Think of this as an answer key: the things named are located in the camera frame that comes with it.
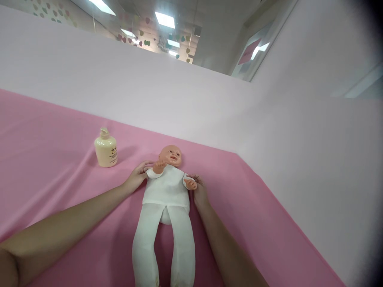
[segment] doll face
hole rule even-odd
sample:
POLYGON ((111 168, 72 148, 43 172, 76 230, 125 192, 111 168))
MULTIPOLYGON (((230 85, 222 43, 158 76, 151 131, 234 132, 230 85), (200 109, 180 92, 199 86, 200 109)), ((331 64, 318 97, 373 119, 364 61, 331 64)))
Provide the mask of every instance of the doll face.
POLYGON ((168 145, 162 149, 158 158, 165 161, 169 165, 179 167, 182 162, 182 153, 179 147, 175 145, 168 145))

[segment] cream-colored bottle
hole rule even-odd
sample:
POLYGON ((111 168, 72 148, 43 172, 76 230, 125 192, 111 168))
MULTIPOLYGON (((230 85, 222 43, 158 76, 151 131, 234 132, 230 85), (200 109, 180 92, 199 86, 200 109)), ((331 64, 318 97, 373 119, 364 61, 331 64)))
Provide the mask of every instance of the cream-colored bottle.
POLYGON ((116 139, 107 128, 101 128, 100 137, 95 140, 96 155, 101 167, 112 167, 117 163, 116 139))

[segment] doll hand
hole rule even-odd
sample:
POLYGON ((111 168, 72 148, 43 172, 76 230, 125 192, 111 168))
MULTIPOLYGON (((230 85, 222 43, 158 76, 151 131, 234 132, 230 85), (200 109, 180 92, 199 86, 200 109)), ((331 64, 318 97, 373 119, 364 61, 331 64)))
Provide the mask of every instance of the doll hand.
POLYGON ((154 166, 153 166, 153 171, 156 174, 163 173, 164 168, 166 167, 167 163, 164 162, 163 160, 157 161, 154 166))
POLYGON ((184 182, 186 183, 186 188, 188 190, 195 190, 197 189, 197 183, 192 179, 184 179, 184 182))

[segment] white wall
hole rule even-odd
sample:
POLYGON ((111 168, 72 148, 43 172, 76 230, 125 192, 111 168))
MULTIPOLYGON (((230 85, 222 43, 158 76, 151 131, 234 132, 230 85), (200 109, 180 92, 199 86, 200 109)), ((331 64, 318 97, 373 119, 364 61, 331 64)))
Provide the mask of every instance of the white wall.
POLYGON ((362 19, 299 0, 247 83, 0 6, 0 88, 237 152, 350 285, 383 172, 381 101, 331 97, 380 60, 362 19))
POLYGON ((116 37, 111 32, 106 30, 99 22, 95 21, 93 24, 93 18, 71 0, 40 0, 40 4, 37 0, 0 0, 0 5, 14 8, 32 15, 33 13, 36 13, 38 17, 41 17, 40 14, 43 14, 44 19, 48 21, 51 21, 51 18, 54 18, 55 20, 60 20, 63 24, 77 27, 92 33, 94 33, 96 26, 96 33, 107 38, 116 39, 116 37), (63 9, 59 7, 59 3, 64 6, 63 9), (59 10, 62 10, 63 16, 58 14, 59 10), (65 14, 66 10, 69 11, 69 17, 65 14))
POLYGON ((383 102, 332 96, 381 61, 365 19, 363 7, 298 1, 253 80, 262 99, 239 150, 350 286, 381 220, 383 102))

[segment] white onesie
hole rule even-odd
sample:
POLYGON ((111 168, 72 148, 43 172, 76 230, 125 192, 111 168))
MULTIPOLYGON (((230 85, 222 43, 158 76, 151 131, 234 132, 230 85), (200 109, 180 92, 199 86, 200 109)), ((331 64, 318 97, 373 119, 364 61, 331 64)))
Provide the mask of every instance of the white onesie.
POLYGON ((172 225, 174 235, 171 287, 192 287, 195 246, 189 218, 189 193, 184 179, 194 179, 172 165, 167 165, 161 174, 152 169, 146 172, 149 179, 132 249, 136 286, 159 286, 154 240, 158 224, 162 222, 172 225))

